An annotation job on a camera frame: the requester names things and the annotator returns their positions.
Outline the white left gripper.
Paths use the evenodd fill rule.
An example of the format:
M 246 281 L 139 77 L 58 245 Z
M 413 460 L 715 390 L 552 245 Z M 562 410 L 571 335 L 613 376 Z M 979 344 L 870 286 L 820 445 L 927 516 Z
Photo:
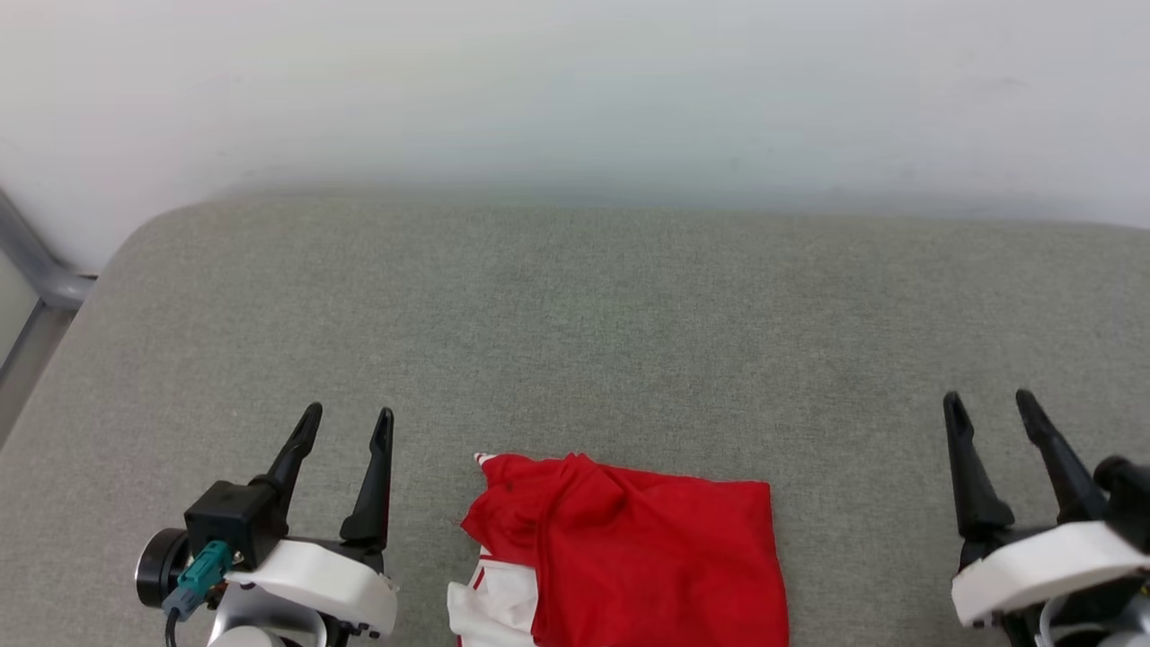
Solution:
M 252 479 L 270 492 L 270 510 L 288 519 L 296 482 L 313 450 L 322 405 L 305 408 L 273 464 Z M 382 408 L 356 504 L 342 521 L 342 544 L 385 549 L 389 540 L 394 413 Z M 314 542 L 283 540 L 252 572 L 227 573 L 227 646 L 345 646 L 353 636 L 388 644 L 397 622 L 392 581 L 362 562 Z

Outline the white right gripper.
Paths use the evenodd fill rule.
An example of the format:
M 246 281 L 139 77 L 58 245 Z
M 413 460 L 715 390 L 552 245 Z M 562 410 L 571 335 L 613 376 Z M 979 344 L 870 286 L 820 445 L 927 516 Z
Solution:
M 1147 646 L 1147 550 L 1096 521 L 1106 495 L 1038 398 L 1019 388 L 1015 403 L 1046 467 L 1056 523 L 1067 525 L 995 549 L 956 573 L 957 618 L 964 627 L 998 627 L 1013 646 Z M 986 540 L 1014 524 L 1013 511 L 986 473 L 960 394 L 943 396 L 943 414 L 958 532 Z

